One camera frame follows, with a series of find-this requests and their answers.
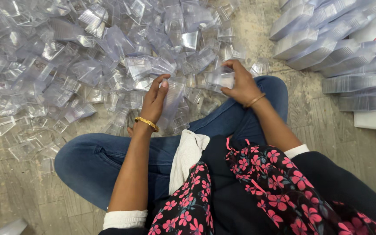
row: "pink drawstring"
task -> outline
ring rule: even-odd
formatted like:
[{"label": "pink drawstring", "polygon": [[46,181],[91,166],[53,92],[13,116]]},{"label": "pink drawstring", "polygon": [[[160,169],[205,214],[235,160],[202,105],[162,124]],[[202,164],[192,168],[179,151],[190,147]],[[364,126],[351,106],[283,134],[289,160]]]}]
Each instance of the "pink drawstring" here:
[{"label": "pink drawstring", "polygon": [[231,150],[231,148],[228,147],[228,142],[229,142],[229,141],[230,141],[230,138],[227,137],[226,147],[227,147],[228,150]]}]

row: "dusty floor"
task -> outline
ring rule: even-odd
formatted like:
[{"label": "dusty floor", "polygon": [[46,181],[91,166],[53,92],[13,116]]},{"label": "dusty floor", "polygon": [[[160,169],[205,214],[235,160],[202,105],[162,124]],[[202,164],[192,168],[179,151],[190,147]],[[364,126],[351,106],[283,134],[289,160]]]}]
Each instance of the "dusty floor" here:
[{"label": "dusty floor", "polygon": [[[268,32],[279,15],[278,0],[241,0],[232,20],[248,48],[246,67],[257,56],[271,56]],[[338,111],[337,98],[321,93],[321,75],[295,71],[284,61],[270,63],[269,75],[280,77],[288,87],[288,125],[294,133],[310,150],[325,154],[376,191],[376,131],[355,128],[353,114]],[[97,108],[98,113],[68,128],[65,137],[101,130],[107,113],[102,105]],[[19,163],[1,146],[0,140],[0,227],[23,217],[30,225],[24,235],[98,234],[102,210],[70,190],[55,173],[36,177],[34,164]]]}]

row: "bangle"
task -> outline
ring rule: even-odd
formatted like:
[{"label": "bangle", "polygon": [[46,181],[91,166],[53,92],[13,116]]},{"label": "bangle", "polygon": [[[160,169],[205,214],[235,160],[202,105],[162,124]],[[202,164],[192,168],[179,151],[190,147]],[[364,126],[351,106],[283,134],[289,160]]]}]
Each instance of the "bangle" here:
[{"label": "bangle", "polygon": [[266,95],[266,93],[263,93],[262,95],[254,98],[251,102],[249,102],[247,105],[243,105],[243,108],[250,108],[250,106],[252,106],[254,103],[256,103],[258,100],[260,100],[262,97],[264,97]]},{"label": "bangle", "polygon": [[139,120],[142,121],[142,122],[144,122],[144,123],[146,123],[146,124],[148,124],[149,126],[153,127],[154,128],[153,132],[159,132],[159,127],[156,124],[154,124],[153,122],[151,122],[149,120],[146,120],[143,117],[136,117],[135,118],[136,122],[138,122]]}]

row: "stack of plastic containers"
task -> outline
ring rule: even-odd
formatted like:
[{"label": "stack of plastic containers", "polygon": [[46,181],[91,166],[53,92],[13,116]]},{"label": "stack of plastic containers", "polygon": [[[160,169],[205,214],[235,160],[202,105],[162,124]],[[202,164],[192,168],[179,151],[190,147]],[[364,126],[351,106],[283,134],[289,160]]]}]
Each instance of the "stack of plastic containers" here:
[{"label": "stack of plastic containers", "polygon": [[280,40],[286,35],[305,28],[305,23],[312,18],[314,5],[301,4],[286,11],[272,25],[270,40]]}]

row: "wrist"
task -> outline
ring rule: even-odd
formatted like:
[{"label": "wrist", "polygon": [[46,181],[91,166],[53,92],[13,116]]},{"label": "wrist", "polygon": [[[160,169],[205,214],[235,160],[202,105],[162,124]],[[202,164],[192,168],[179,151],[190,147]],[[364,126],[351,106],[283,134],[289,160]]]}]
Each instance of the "wrist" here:
[{"label": "wrist", "polygon": [[151,127],[149,124],[139,121],[137,123],[136,128],[134,129],[133,136],[151,136],[154,132],[154,128]]}]

